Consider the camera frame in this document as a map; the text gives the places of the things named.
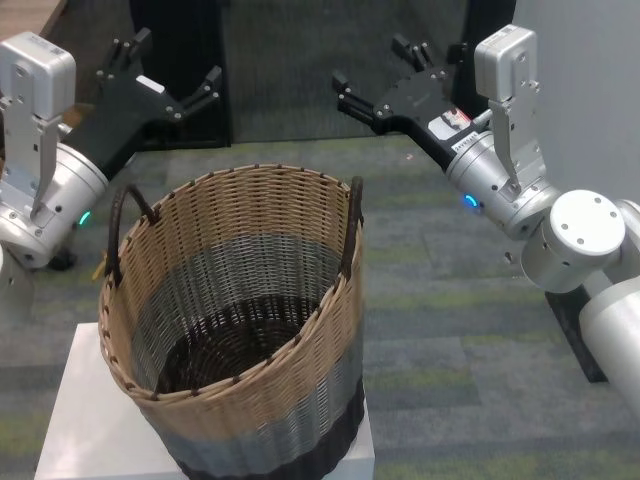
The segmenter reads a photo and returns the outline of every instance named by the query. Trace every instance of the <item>wicker basket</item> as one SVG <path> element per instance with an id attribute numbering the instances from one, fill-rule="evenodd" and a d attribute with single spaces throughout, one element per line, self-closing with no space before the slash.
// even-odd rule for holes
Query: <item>wicker basket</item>
<path id="1" fill-rule="evenodd" d="M 144 215 L 118 250 L 127 194 Z M 113 203 L 104 358 L 191 479 L 320 479 L 364 415 L 362 180 L 281 165 Z"/>

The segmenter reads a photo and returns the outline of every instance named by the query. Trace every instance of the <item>white pedestal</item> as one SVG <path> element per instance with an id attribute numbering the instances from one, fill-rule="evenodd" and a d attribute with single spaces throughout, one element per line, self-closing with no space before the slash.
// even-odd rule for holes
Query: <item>white pedestal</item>
<path id="1" fill-rule="evenodd" d="M 372 480 L 369 414 L 351 449 L 325 480 Z M 95 323 L 78 325 L 35 480 L 185 480 L 100 354 Z"/>

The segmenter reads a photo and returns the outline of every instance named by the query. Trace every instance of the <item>blue indicator light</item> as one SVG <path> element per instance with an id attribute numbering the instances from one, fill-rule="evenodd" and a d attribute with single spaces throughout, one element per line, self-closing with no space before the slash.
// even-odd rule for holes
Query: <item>blue indicator light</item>
<path id="1" fill-rule="evenodd" d="M 471 208 L 478 208 L 478 201 L 473 197 L 473 195 L 469 195 L 468 193 L 464 196 L 464 203 L 469 205 Z"/>
<path id="2" fill-rule="evenodd" d="M 84 215 L 82 215 L 82 217 L 80 218 L 78 225 L 80 226 L 84 225 L 87 222 L 87 220 L 89 220 L 90 216 L 91 216 L 91 212 L 84 212 Z"/>

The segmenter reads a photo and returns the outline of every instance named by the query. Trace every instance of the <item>tan woven stripe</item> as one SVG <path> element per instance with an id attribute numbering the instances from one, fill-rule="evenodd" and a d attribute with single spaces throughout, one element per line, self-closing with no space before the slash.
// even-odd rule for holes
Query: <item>tan woven stripe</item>
<path id="1" fill-rule="evenodd" d="M 202 177 L 159 202 L 154 227 L 137 224 L 121 247 L 124 279 L 107 279 L 100 295 L 103 354 L 120 387 L 147 418 L 190 439 L 224 439 L 286 415 L 316 387 L 342 356 L 362 314 L 362 230 L 358 229 L 353 275 L 342 278 L 321 302 L 322 313 L 305 324 L 300 341 L 283 346 L 270 365 L 257 365 L 242 380 L 199 391 L 159 395 L 131 378 L 130 342 L 137 314 L 167 273 L 209 245 L 255 233 L 286 233 L 341 253 L 348 188 L 317 172 L 277 166 L 247 167 Z"/>

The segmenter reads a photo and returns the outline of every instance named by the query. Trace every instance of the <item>basket handle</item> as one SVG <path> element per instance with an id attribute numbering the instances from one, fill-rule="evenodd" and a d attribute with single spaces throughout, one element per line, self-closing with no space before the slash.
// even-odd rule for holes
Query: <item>basket handle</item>
<path id="1" fill-rule="evenodd" d="M 356 233 L 358 232 L 358 222 L 364 223 L 362 216 L 362 177 L 351 179 L 351 194 L 349 195 L 349 216 L 347 218 L 347 234 L 344 238 L 344 249 L 342 250 L 342 262 L 340 271 L 347 278 L 351 279 L 351 263 L 356 250 Z"/>
<path id="2" fill-rule="evenodd" d="M 120 239 L 122 207 L 124 206 L 124 201 L 128 193 L 131 194 L 133 199 L 136 201 L 138 207 L 140 207 L 140 210 L 142 211 L 142 214 L 147 216 L 151 225 L 155 225 L 159 220 L 158 214 L 153 211 L 142 196 L 140 190 L 138 190 L 138 187 L 134 184 L 122 187 L 116 192 L 116 195 L 113 198 L 113 203 L 111 204 L 111 215 L 109 217 L 109 243 L 107 244 L 107 261 L 104 270 L 105 277 L 113 272 L 113 279 L 116 287 L 120 286 L 120 282 L 122 282 L 122 270 L 120 270 L 120 257 L 118 256 L 118 240 Z"/>

